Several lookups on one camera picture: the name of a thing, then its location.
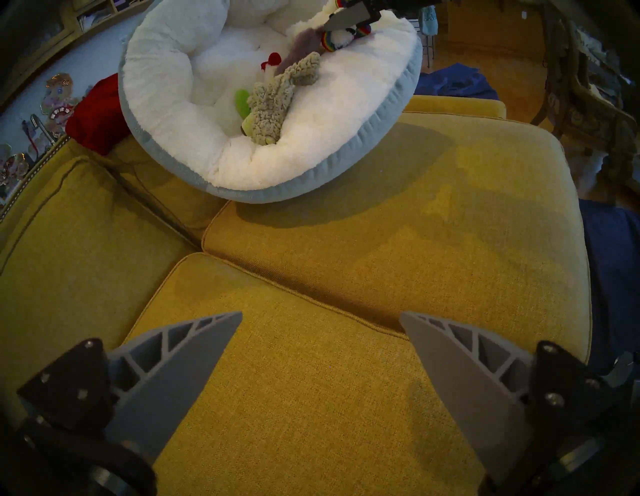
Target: red pillow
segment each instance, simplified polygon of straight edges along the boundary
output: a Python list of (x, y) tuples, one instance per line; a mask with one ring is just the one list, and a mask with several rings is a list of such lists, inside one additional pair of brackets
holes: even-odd
[(131, 133), (120, 108), (118, 74), (96, 83), (76, 106), (65, 132), (100, 155), (108, 154)]

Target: green toy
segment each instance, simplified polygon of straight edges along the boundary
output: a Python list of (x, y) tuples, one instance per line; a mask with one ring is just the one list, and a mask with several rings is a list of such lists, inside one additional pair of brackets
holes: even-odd
[(234, 98), (236, 101), (236, 110), (243, 120), (246, 119), (251, 112), (249, 104), (246, 102), (247, 98), (249, 98), (249, 92), (247, 90), (238, 90)]
[(253, 137), (253, 121), (255, 121), (255, 114), (249, 112), (249, 115), (242, 121), (242, 134)]

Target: plush toy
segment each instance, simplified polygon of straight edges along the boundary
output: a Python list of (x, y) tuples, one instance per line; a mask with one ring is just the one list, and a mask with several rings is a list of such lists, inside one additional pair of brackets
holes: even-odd
[[(266, 62), (262, 62), (260, 64), (260, 68), (264, 73), (264, 82), (268, 83), (275, 77), (275, 72), (280, 63), (282, 62), (282, 57), (277, 52), (273, 52), (269, 55), (269, 59)], [(247, 90), (238, 90), (234, 95), (234, 103), (236, 104), (236, 110), (240, 117), (244, 120), (247, 118), (251, 109), (249, 108), (249, 104), (246, 102), (249, 98), (249, 92)]]
[(267, 60), (267, 62), (262, 62), (260, 68), (264, 72), (265, 83), (268, 83), (276, 76), (276, 69), (281, 64), (281, 62), (282, 57), (280, 57), (280, 54), (277, 52), (273, 52), (271, 55), (269, 55), (269, 59)]
[[(333, 2), (335, 2), (335, 10), (329, 18), (344, 8), (344, 0), (330, 0), (327, 7), (333, 5)], [(353, 40), (367, 36), (370, 33), (371, 27), (368, 24), (359, 28), (353, 26), (352, 28), (338, 31), (325, 31), (324, 26), (304, 29), (294, 38), (291, 52), (278, 66), (275, 74), (276, 76), (282, 74), (287, 67), (302, 60), (310, 53), (335, 52), (350, 45)]]
[(236, 95), (234, 96), (236, 110), (238, 111), (242, 119), (246, 119), (246, 117), (251, 112), (249, 104), (246, 102), (247, 98), (249, 98), (249, 92), (247, 90), (238, 90), (236, 91)]
[(251, 113), (243, 122), (243, 132), (258, 145), (273, 145), (280, 139), (295, 86), (309, 86), (318, 78), (320, 54), (313, 52), (294, 63), (268, 83), (255, 83), (247, 100)]

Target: round pet bed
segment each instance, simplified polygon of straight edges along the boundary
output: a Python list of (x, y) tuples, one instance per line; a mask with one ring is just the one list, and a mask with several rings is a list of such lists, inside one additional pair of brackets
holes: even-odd
[(274, 145), (241, 133), (236, 90), (260, 80), (269, 54), (335, 10), (314, 0), (156, 0), (120, 64), (120, 100), (134, 137), (165, 168), (212, 195), (285, 200), (347, 170), (388, 132), (418, 81), (421, 43), (383, 12), (372, 33), (321, 56), (299, 86)]

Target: sofa cushion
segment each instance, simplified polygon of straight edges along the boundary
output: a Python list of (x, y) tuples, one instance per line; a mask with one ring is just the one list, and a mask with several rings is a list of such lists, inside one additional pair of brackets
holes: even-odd
[(128, 136), (103, 157), (76, 141), (71, 146), (77, 154), (88, 155), (122, 179), (121, 184), (157, 215), (171, 223), (195, 243), (213, 216), (227, 202), (190, 186), (158, 162)]
[(560, 143), (528, 124), (405, 113), (318, 191), (228, 204), (203, 248), (384, 328), (414, 310), (588, 355), (577, 194)]
[(423, 114), (472, 115), (498, 119), (507, 117), (507, 107), (498, 100), (435, 97), (432, 95), (414, 95), (404, 111)]
[(154, 464), (160, 495), (476, 494), (482, 467), (404, 336), (196, 253), (128, 339), (231, 310), (243, 322)]
[(119, 345), (194, 250), (88, 157), (56, 154), (47, 167), (0, 224), (14, 226), (0, 251), (0, 403), (14, 423), (20, 385), (87, 337)]
[(0, 250), (4, 248), (24, 211), (33, 206), (34, 197), (48, 183), (60, 165), (74, 158), (75, 154), (76, 151), (68, 145), (68, 139), (63, 138), (29, 171), (9, 203), (0, 211)]

